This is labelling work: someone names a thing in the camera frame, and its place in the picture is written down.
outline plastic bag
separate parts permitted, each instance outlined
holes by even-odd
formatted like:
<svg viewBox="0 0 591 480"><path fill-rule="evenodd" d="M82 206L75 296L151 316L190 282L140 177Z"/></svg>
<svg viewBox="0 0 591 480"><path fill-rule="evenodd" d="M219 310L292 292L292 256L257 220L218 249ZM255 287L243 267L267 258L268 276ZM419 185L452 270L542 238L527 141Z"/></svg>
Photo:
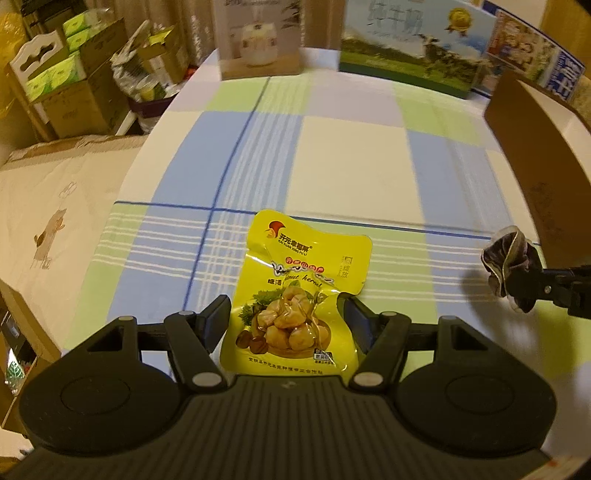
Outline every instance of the plastic bag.
<svg viewBox="0 0 591 480"><path fill-rule="evenodd" d="M22 17L16 13L0 14L0 119L8 115L15 100L4 68L26 41Z"/></svg>
<svg viewBox="0 0 591 480"><path fill-rule="evenodd" d="M323 233L273 210L259 212L222 344L222 366L254 375L341 375L358 367L337 311L341 291L358 294L371 240Z"/></svg>

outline table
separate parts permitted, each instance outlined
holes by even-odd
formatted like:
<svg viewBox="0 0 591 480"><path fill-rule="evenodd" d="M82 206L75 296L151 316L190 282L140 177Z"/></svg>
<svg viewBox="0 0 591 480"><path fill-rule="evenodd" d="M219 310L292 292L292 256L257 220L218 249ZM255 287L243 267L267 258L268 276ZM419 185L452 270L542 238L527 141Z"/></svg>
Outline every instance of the table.
<svg viewBox="0 0 591 480"><path fill-rule="evenodd" d="M369 235L362 301L416 322L454 314L498 342L557 394L546 451L589 455L591 323L547 304L514 313L479 261L502 227L537 241L486 100L339 73L335 51L305 54L299 76L221 82L214 53L191 78L128 172L66 348L122 314L159 322L232 297L254 214L280 210ZM156 353L144 360L168 369Z"/></svg>

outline cardboard box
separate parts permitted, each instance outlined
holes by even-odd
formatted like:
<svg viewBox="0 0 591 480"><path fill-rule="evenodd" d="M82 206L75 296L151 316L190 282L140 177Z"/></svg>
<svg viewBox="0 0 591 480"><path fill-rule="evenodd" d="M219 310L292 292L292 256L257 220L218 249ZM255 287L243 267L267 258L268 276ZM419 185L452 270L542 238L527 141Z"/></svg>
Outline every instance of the cardboard box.
<svg viewBox="0 0 591 480"><path fill-rule="evenodd" d="M558 96L509 70L484 118L523 192L547 267L591 264L590 126Z"/></svg>
<svg viewBox="0 0 591 480"><path fill-rule="evenodd" d="M177 27L152 35L147 47L138 49L138 55L146 71L153 74L162 85L183 81L189 57L183 46Z"/></svg>
<svg viewBox="0 0 591 480"><path fill-rule="evenodd" d="M59 88L38 101L60 138L113 134L129 111L108 62L86 80Z"/></svg>
<svg viewBox="0 0 591 480"><path fill-rule="evenodd" d="M126 42L124 21L109 25L80 46L78 63L86 80L60 87L35 100L34 103L43 105L59 138L113 134L123 122L129 109L125 95L113 81L108 60ZM67 58L67 45L62 50ZM55 56L62 58L61 53ZM55 63L44 63L31 78Z"/></svg>
<svg viewBox="0 0 591 480"><path fill-rule="evenodd" d="M33 378L61 357L61 352L41 328L22 295L0 280L0 320L4 318L7 311L15 320L18 332L15 338L14 332L8 332L6 328L1 330L0 369L2 375L4 376L6 373L8 351L11 348L9 341L15 343L14 340L17 340L19 348L22 348L25 343L23 338L26 339L26 344L33 349L34 355L36 355L20 389L21 393ZM0 383L0 426L5 430L26 434L18 411L20 393L15 397L3 381Z"/></svg>
<svg viewBox="0 0 591 480"><path fill-rule="evenodd" d="M92 75L97 68L108 61L113 56L113 53L121 50L126 43L127 31L123 19L117 20L117 22L88 39L80 46L79 50L80 60L86 76Z"/></svg>

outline white stripe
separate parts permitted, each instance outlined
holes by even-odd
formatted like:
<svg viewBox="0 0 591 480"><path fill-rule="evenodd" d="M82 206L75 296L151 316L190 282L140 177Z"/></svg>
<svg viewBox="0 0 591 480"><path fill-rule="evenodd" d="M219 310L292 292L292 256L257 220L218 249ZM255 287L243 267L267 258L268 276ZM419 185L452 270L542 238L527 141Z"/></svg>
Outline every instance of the white stripe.
<svg viewBox="0 0 591 480"><path fill-rule="evenodd" d="M432 292L432 291L415 291L415 290L381 290L379 288L365 288L363 292L373 292L373 293L408 293L413 295L429 295L429 296L443 296L443 297L465 297L465 298L472 298L472 297L492 297L492 293L441 293L441 292Z"/></svg>
<svg viewBox="0 0 591 480"><path fill-rule="evenodd" d="M174 274L174 273L166 273L166 272L161 272L159 270L151 270L149 268L139 268L139 267L134 267L133 265L125 265L125 264L120 264L120 263L115 263L115 262L109 262L107 260L103 260L100 258L93 258L91 261L93 262L99 262L102 264L106 264L106 265L114 265L116 267L124 267L124 268L129 268L130 270L139 270L142 272L148 272L148 273L157 273L159 275L165 275L167 277L177 277L177 278L186 278L187 280L191 277L187 276L187 275L180 275L180 274Z"/></svg>
<svg viewBox="0 0 591 480"><path fill-rule="evenodd" d="M454 287L484 287L488 286L486 282L468 283L468 282L445 282L445 281L430 281L430 280L412 280L410 278L379 278L379 277L368 277L368 280L374 281L388 281L394 283L426 283L429 285L450 285Z"/></svg>
<svg viewBox="0 0 591 480"><path fill-rule="evenodd" d="M283 172L289 162L289 149L290 142L295 137L297 127L297 117L295 115L289 115L289 121L287 124L287 133L285 140L281 143L281 149L279 152L279 158L282 158L279 169L275 172L275 182L271 184L269 190L268 200L269 205L277 205L279 202L279 194L281 187L281 180L283 178Z"/></svg>
<svg viewBox="0 0 591 480"><path fill-rule="evenodd" d="M292 112L293 107L294 107L294 102L296 100L296 96L295 95L290 96L290 92L289 92L290 89L288 88L288 86L285 86L284 90L285 90L285 92L283 95L284 96L287 95L288 98L290 99L290 104L288 105L288 112ZM281 179L283 177L283 171L285 170L285 165L288 161L288 150L289 150L289 146L290 146L290 140L294 136L295 125L297 123L297 117L295 115L282 115L282 116L287 117L287 122L285 125L282 125L282 130L280 132L280 134L282 134L282 135L277 135L277 137L281 137L281 142L279 145L279 152L277 153L277 161L275 162L275 165L274 165L274 166L278 166L278 169L276 169L273 172L273 176L275 178L275 181L271 182L271 185L269 186L269 188L266 191L268 205L276 205L278 202Z"/></svg>
<svg viewBox="0 0 591 480"><path fill-rule="evenodd" d="M176 218L176 217L159 217L154 215L140 215L136 213L113 213L109 215L109 218L129 218L129 219L148 219L148 220L167 220L169 222L178 222L178 223L192 223L194 225L204 225L206 222L205 220L185 220L184 218Z"/></svg>
<svg viewBox="0 0 591 480"><path fill-rule="evenodd" d="M189 255L191 256L191 258L195 258L195 252L187 252L184 250L172 250L169 248L158 248L158 247L149 247L148 245L141 245L141 244L127 244L125 242L114 242L111 240L101 240L99 242L99 246L103 245L103 244L109 244L109 245L121 245L123 247L128 247L127 250L130 250L131 248L145 248L146 250L153 250L155 252L166 252L168 254L181 254L181 255Z"/></svg>
<svg viewBox="0 0 591 480"><path fill-rule="evenodd" d="M386 297L382 295L361 295L361 300L404 300L404 301L427 301L430 299L425 298L411 298L411 297ZM434 299L434 301L439 301L442 303L493 303L497 302L496 298L492 299L470 299L466 298L465 300L456 300L456 299Z"/></svg>
<svg viewBox="0 0 591 480"><path fill-rule="evenodd" d="M372 263L387 263L393 265L408 265L409 267L431 267L431 268L441 268L443 270L462 270L466 271L466 267L446 267L443 265L429 265L423 263L410 263L410 262L390 262L388 260L371 260Z"/></svg>
<svg viewBox="0 0 591 480"><path fill-rule="evenodd" d="M447 254L447 255L470 255L471 257L479 257L480 253L471 253L471 252L453 252L453 251L445 251L445 250L433 250L431 248L420 248L420 247L402 247L401 245L380 245L376 242L373 242L374 247L381 247L381 248L396 248L401 250L419 250L421 252L429 252L432 254Z"/></svg>
<svg viewBox="0 0 591 480"><path fill-rule="evenodd" d="M252 190L258 184L258 179L255 177L255 175L259 165L261 165L264 149L270 141L269 136L273 130L274 120L274 114L270 113L265 115L265 128L261 132L261 137L256 142L250 163L248 164L248 169L244 175L244 182L238 189L240 195L238 196L237 205L241 206L242 208L244 208L243 205L246 204Z"/></svg>
<svg viewBox="0 0 591 480"><path fill-rule="evenodd" d="M436 278L438 280L459 280L460 278L464 278L465 280L482 280L485 282L485 279L482 277L446 277L444 275L429 275L426 273L406 273L406 272L382 272L379 270L369 270L368 274L372 275L384 275L387 277L419 277L419 278Z"/></svg>
<svg viewBox="0 0 591 480"><path fill-rule="evenodd" d="M225 205L227 207L232 207L234 205L236 193L239 190L238 186L241 183L241 180L243 179L244 169L247 167L249 163L253 145L256 143L256 139L258 138L259 132L261 131L262 127L266 125L267 119L268 115L256 115L255 123L253 124L252 130L250 131L246 143L244 144L244 147L240 153L240 157L238 157L238 162L236 163L236 167L232 174L232 178L230 180L230 183L228 184L225 199Z"/></svg>
<svg viewBox="0 0 591 480"><path fill-rule="evenodd" d="M141 224L147 223L149 225L164 225L164 226L172 226L175 228L193 228L193 229L197 229L197 230L203 229L203 225L205 225L205 222L203 222L203 225L181 225L179 223L155 222L153 220L139 220L139 219L136 220L136 219L125 219L125 218L120 219L118 223L121 223L121 222L136 222L136 223L141 223ZM116 225L118 225L118 223L110 223L110 224L107 224L105 227L116 226Z"/></svg>
<svg viewBox="0 0 591 480"><path fill-rule="evenodd" d="M401 245L419 245L421 247L435 247L435 248L448 248L448 249L452 249L452 250L474 250L477 252L480 252L482 250L482 248L475 248L475 247L460 247L460 246L455 246L455 245L433 245L433 244L424 244L421 242L408 242L405 240L390 240L389 238L376 238L375 241L378 242L384 242L384 243L388 243L388 244L401 244Z"/></svg>
<svg viewBox="0 0 591 480"><path fill-rule="evenodd" d="M144 221L144 218L158 219L158 220L168 220L169 222L173 222L173 223L152 222L152 221L147 222L147 221ZM137 220L136 219L129 219L129 221L139 222L139 223L142 223L142 222L143 223L151 223L151 224L154 224L154 225L178 226L178 227L181 227L181 228L200 228L200 227L202 228L207 223L204 220L199 220L199 221L197 221L197 220L181 220L181 219L177 219L177 218L153 217L153 216L148 216L148 215L146 217L141 217L141 218L139 218ZM176 222L192 223L195 226L180 225L180 224L178 224ZM209 225L210 226L212 226L212 225L221 226L223 224L222 223L219 223L219 222L212 222ZM108 226L116 226L116 224L111 224L110 225L110 224L107 223L107 225L105 227L108 227ZM241 226L241 225L236 225L235 228L237 228L239 230L243 230L244 232L248 232L248 229L249 229L248 226Z"/></svg>
<svg viewBox="0 0 591 480"><path fill-rule="evenodd" d="M446 263L446 264L450 264L450 265L482 265L479 262L457 262L455 260L438 260L436 258L405 257L404 255L373 254L372 255L372 259L373 259L373 257L380 257L380 258L399 258L399 259L402 259L402 260L424 261L424 262L427 262L428 264L431 264L432 262L436 262L436 263Z"/></svg>
<svg viewBox="0 0 591 480"><path fill-rule="evenodd" d="M103 255L103 254L95 254L95 257L98 258L106 258L108 260L120 260L121 257L113 257L111 255ZM177 271L177 272L188 272L191 273L191 269L188 268L179 268L179 267L167 267L166 265L160 265L160 264L153 264L153 263L147 263L147 262L140 262L137 260L130 260L129 258L127 258L125 260L125 263L131 263L134 265L143 265L145 267L157 267L157 268L164 268L165 270L171 270L171 271Z"/></svg>
<svg viewBox="0 0 591 480"><path fill-rule="evenodd" d="M129 270L138 270L141 272L156 273L158 275L164 275L166 277L185 278L186 280L188 280L190 278L187 275L162 272L160 270L152 270L150 268L135 267L133 265L125 265L124 263L112 262L112 261L108 261L108 260L103 260L101 258L93 258L91 261L106 264L106 265L113 265L114 267L124 267L125 269L129 269ZM221 280L212 280L212 282L214 282L216 284L220 284L220 285L230 285L232 287L236 286L236 282L226 282L226 281L221 281Z"/></svg>
<svg viewBox="0 0 591 480"><path fill-rule="evenodd" d="M149 235L134 235L132 233L123 233L123 232L107 232L107 233L114 233L117 236L132 236L134 238L145 238L148 240L159 240L161 242L170 242L172 244L185 244L185 245L196 245L195 242L185 242L183 240L173 240L172 238L160 238L157 236L149 236Z"/></svg>
<svg viewBox="0 0 591 480"><path fill-rule="evenodd" d="M195 255L193 254L193 256L191 258L183 258L183 257L175 257L173 255L163 255L163 254L155 254L152 252L144 252L141 250L136 250L136 249L129 249L129 248L121 248L121 247L112 247L111 245L99 245L99 247L101 248L107 248L109 250L121 250L124 252L129 252L130 254L140 254L140 255L149 255L151 257L159 257L159 258L170 258L172 260L182 260L185 262L190 262L191 264L193 264L193 262L195 261Z"/></svg>
<svg viewBox="0 0 591 480"><path fill-rule="evenodd" d="M271 185L268 184L269 175L271 169L281 163L281 158L277 155L277 151L280 147L280 140L285 130L285 124L287 123L287 115L280 115L277 113L269 113L268 115L275 116L275 122L269 132L271 137L270 142L267 145L267 150L261 162L261 172L256 178L257 186L254 188L254 196L252 199L252 210L258 211L262 208L262 202L264 194L268 193L271 185L277 182L279 178L275 173L271 177ZM248 207L248 202L243 206L244 209Z"/></svg>
<svg viewBox="0 0 591 480"><path fill-rule="evenodd" d="M155 230L138 230L137 228L125 228L125 227L116 227L110 228L107 227L103 230L103 233L118 233L118 232L138 232L138 233L151 233L153 235L164 235L164 236L172 236L173 238L188 238L191 240L199 240L201 236L193 236L193 235L177 235L176 233L167 233L167 232L159 232Z"/></svg>

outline product box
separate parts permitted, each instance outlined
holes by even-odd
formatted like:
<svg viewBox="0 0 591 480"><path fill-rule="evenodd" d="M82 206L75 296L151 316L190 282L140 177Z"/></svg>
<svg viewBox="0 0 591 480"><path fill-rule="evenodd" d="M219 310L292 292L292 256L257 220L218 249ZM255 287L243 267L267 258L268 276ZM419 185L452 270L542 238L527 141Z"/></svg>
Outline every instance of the product box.
<svg viewBox="0 0 591 480"><path fill-rule="evenodd" d="M496 24L479 69L474 90L489 96L505 70L569 100L585 67L569 52L529 23L485 1L482 8L495 15Z"/></svg>
<svg viewBox="0 0 591 480"><path fill-rule="evenodd" d="M138 49L138 55L147 72L162 85L175 85L183 81L189 57L178 27L172 27L148 38L148 46Z"/></svg>
<svg viewBox="0 0 591 480"><path fill-rule="evenodd" d="M38 102L60 138L113 134L129 111L108 62L85 80L58 88Z"/></svg>
<svg viewBox="0 0 591 480"><path fill-rule="evenodd" d="M511 70L502 75L484 118L523 192L547 267L588 265L589 125L568 103Z"/></svg>
<svg viewBox="0 0 591 480"><path fill-rule="evenodd" d="M301 9L294 0L214 0L222 79L300 73Z"/></svg>
<svg viewBox="0 0 591 480"><path fill-rule="evenodd" d="M348 0L340 70L468 96L495 17L460 0Z"/></svg>
<svg viewBox="0 0 591 480"><path fill-rule="evenodd" d="M91 75L104 62L108 61L113 53L122 49L125 43L127 43L127 30L123 19L117 20L84 42L79 51L80 61L86 75Z"/></svg>
<svg viewBox="0 0 591 480"><path fill-rule="evenodd" d="M18 412L22 389L40 372L61 357L61 352L45 333L19 292L0 280L0 369L6 377L13 368L9 358L26 364L20 389L0 382L0 426L5 430L26 433Z"/></svg>

